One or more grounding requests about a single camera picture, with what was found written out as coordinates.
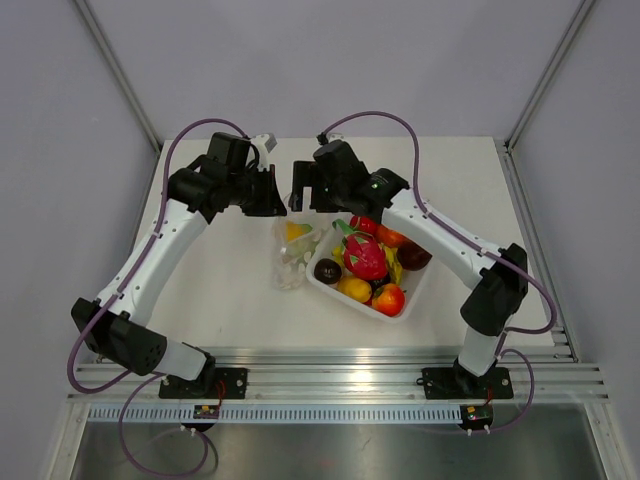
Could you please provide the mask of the orange pumpkin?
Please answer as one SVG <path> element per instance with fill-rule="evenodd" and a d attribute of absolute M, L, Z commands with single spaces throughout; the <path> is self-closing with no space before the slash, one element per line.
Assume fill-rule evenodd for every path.
<path fill-rule="evenodd" d="M 382 224 L 377 226 L 375 238 L 379 243 L 389 248 L 399 248 L 400 246 L 411 242 L 411 240 L 403 234 L 389 229 Z"/>

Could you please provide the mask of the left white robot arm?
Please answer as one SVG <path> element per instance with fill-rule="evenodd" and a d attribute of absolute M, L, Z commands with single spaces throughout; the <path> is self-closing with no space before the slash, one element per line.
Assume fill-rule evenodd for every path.
<path fill-rule="evenodd" d="M 216 361 L 199 348 L 148 327 L 155 304 L 181 258 L 216 215 L 237 206 L 248 217 L 286 213 L 268 156 L 272 134 L 212 135 L 208 150 L 163 175 L 156 220 L 115 278 L 94 300 L 80 298 L 71 315 L 88 348 L 128 374 L 180 379 L 195 398 L 216 385 Z"/>

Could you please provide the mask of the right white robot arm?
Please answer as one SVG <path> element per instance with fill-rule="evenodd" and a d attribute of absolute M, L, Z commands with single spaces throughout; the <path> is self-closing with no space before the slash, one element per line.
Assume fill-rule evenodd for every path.
<path fill-rule="evenodd" d="M 508 324 L 528 293 L 525 250 L 473 238 L 423 201 L 416 183 L 387 168 L 369 171 L 341 139 L 324 143 L 312 160 L 294 163 L 289 201 L 294 211 L 301 210 L 305 189 L 311 192 L 312 210 L 365 216 L 407 236 L 469 289 L 460 308 L 467 325 L 463 346 L 454 364 L 441 369 L 438 383 L 426 387 L 426 396 L 499 397 L 509 377 L 497 367 L 497 359 Z"/>

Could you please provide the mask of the clear zip top bag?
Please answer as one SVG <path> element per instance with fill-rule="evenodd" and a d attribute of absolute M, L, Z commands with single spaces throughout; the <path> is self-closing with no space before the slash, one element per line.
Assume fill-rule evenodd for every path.
<path fill-rule="evenodd" d="M 293 290 L 306 281 L 306 268 L 326 235 L 331 217 L 308 208 L 293 211 L 291 195 L 284 199 L 286 215 L 277 217 L 272 226 L 272 281 L 275 288 Z"/>

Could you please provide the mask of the dark red plum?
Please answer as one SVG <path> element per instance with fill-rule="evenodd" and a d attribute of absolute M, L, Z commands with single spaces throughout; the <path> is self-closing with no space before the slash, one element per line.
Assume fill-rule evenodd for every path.
<path fill-rule="evenodd" d="M 432 255 L 428 251 L 411 241 L 398 247 L 396 257 L 402 268 L 408 271 L 422 270 L 432 259 Z"/>

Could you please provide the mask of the green cabbage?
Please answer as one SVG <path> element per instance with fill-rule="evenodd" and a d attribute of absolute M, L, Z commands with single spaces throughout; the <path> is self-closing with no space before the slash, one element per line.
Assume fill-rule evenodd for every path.
<path fill-rule="evenodd" d="M 284 251 L 285 255 L 290 258 L 305 258 L 306 254 L 312 256 L 315 253 L 319 241 L 312 237 L 298 238 L 288 243 Z"/>

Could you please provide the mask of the yellow mango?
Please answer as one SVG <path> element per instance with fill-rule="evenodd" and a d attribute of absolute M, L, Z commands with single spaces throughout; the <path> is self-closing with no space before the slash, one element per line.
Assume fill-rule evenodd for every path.
<path fill-rule="evenodd" d="M 310 224 L 300 224 L 286 221 L 284 224 L 284 239 L 287 243 L 291 243 L 296 239 L 309 234 L 312 231 L 313 227 Z"/>

